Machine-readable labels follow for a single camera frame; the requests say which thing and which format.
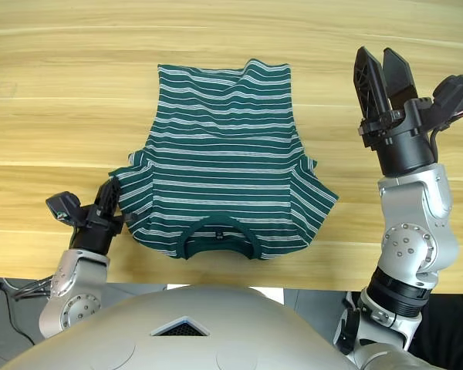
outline shirt sleeve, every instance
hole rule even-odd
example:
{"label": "shirt sleeve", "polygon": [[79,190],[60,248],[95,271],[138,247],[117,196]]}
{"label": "shirt sleeve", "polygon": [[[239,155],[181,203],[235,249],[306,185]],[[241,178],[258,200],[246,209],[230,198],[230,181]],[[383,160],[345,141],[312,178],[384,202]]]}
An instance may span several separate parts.
{"label": "shirt sleeve", "polygon": [[306,245],[316,236],[338,200],[338,196],[316,177],[313,171],[315,166],[315,160],[302,156],[292,170],[290,180],[291,216]]}

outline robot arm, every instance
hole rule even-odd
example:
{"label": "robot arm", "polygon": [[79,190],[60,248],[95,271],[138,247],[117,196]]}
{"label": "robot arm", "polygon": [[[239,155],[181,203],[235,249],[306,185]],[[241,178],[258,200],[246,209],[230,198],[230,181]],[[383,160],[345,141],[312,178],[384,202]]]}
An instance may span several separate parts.
{"label": "robot arm", "polygon": [[74,227],[70,246],[51,279],[51,294],[39,318],[45,338],[70,328],[101,308],[113,237],[122,231],[123,216],[114,216],[120,196],[116,177],[105,182],[94,204],[80,206],[72,193],[56,194],[46,201],[53,216]]}
{"label": "robot arm", "polygon": [[385,232],[377,268],[358,307],[343,314],[334,343],[359,368],[398,368],[395,358],[413,358],[405,351],[439,271],[458,256],[435,137],[463,117],[463,75],[445,79],[432,102],[417,97],[410,67],[396,52],[384,50],[382,68],[361,48],[354,82],[363,112],[359,134],[377,151],[385,176],[378,183]]}

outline wood grain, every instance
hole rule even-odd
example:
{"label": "wood grain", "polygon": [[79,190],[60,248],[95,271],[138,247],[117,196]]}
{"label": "wood grain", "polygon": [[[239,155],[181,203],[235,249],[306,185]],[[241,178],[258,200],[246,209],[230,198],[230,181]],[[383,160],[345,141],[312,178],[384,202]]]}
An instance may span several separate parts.
{"label": "wood grain", "polygon": [[[44,200],[69,190],[88,203],[110,170],[127,165],[156,111],[158,63],[239,68],[254,57],[291,64],[300,137],[340,195],[313,245],[274,261],[232,252],[176,261],[124,230],[109,279],[362,288],[384,221],[377,156],[357,135],[352,73],[361,45],[378,57],[397,50],[429,96],[463,73],[463,0],[0,1],[0,276],[54,271],[70,229]],[[461,254],[436,291],[463,292],[463,121],[438,140]]]}

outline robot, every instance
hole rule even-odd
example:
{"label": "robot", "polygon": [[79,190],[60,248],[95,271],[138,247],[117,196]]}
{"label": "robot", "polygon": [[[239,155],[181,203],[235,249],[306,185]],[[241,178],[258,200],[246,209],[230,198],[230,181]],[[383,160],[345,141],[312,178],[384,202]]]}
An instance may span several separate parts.
{"label": "robot", "polygon": [[433,99],[419,98],[401,56],[385,49],[382,67],[362,47],[353,81],[359,134],[377,151],[384,175],[385,231],[377,268],[340,318],[335,346],[294,311],[248,288],[179,288],[100,311],[110,242],[136,217],[114,215],[120,185],[111,178],[93,204],[81,207],[68,192],[46,201],[57,220],[74,227],[46,280],[51,293],[39,327],[48,339],[4,369],[436,369],[407,350],[439,271],[458,256],[436,136],[463,117],[463,75],[443,80]]}

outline t-shirt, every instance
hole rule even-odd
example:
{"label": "t-shirt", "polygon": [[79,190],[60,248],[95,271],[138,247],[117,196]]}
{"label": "t-shirt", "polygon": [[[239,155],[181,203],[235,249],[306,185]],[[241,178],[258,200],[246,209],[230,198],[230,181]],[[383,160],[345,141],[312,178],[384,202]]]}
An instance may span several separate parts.
{"label": "t-shirt", "polygon": [[290,68],[158,66],[147,142],[113,171],[133,238],[171,257],[232,250],[270,259],[307,247],[336,202],[293,119]]}

